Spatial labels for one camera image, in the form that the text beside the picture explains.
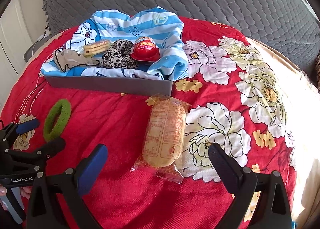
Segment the blue and white striped towel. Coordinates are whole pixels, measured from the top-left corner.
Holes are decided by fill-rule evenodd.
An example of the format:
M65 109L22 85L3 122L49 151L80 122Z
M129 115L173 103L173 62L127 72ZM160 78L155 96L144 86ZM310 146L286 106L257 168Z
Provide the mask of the blue and white striped towel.
M90 19L79 26L72 39L67 41L62 49L70 48L77 51L81 46L101 39L111 41L126 39L135 42L138 37L149 36L158 45L161 58L148 68L147 73L131 76L174 81L185 78L188 74L188 58L183 51L183 42L180 38L183 26L184 23L176 14L161 7L139 12L133 17L118 10L96 11ZM97 76L95 73L107 71L105 68L100 68L100 71L97 71L97 68L95 71L84 71L86 67L76 68L77 71L62 73L54 68L52 62L47 62L42 65L41 72L44 76L91 76L91 74ZM121 69L110 70L107 76L121 76L124 72Z

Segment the plastic packaging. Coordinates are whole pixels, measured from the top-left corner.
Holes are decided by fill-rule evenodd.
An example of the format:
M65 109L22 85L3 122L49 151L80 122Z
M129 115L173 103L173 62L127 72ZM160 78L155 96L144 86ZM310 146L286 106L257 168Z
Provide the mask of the plastic packaging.
M156 95L146 130L142 154L131 171L145 170L178 184L183 176L175 161L183 149L189 104L169 96Z
M139 37L131 48L131 57L138 61L156 62L160 59L159 47L150 37Z
M92 42L80 47L79 52L86 58L90 58L98 53L107 51L111 47L110 40L103 39L97 42Z

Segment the finger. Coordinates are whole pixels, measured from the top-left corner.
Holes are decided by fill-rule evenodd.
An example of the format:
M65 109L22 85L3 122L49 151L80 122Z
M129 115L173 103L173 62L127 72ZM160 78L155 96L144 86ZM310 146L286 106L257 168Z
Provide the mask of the finger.
M5 211L7 211L7 210L8 210L7 207L5 206L5 204L2 203L1 200L0 200L0 203L1 203L2 208L3 208Z
M20 188L20 194L25 197L26 199L29 199L30 198L30 194L28 194L27 192L25 192L23 190L23 188Z
M3 186L0 186L0 196L5 196L7 194L7 189Z
M28 186L23 186L22 189L27 193L27 194L31 194L31 188Z

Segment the gray handle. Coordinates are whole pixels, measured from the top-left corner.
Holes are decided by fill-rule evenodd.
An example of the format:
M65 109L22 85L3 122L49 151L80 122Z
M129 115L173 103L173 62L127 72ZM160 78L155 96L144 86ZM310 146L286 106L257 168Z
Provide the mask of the gray handle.
M22 199L21 199L21 194L20 194L20 188L19 187L14 187L11 188L12 192L14 194L14 196L16 197L19 205L21 206L21 208L24 210L24 205L22 203ZM5 204L5 206L8 208L8 211L10 212L10 214L12 215L13 219L15 220L15 222L17 224L22 224L22 219L20 218L20 216L17 214L17 212L15 211L15 209L12 207L11 203L9 202L8 198L6 196L0 197L0 199L2 200L2 202Z

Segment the white wall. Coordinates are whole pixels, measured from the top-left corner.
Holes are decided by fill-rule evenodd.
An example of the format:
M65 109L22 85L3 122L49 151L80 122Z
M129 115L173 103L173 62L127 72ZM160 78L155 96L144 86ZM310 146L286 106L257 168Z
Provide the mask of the white wall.
M0 110L25 66L24 53L44 33L42 0L12 0L0 18Z

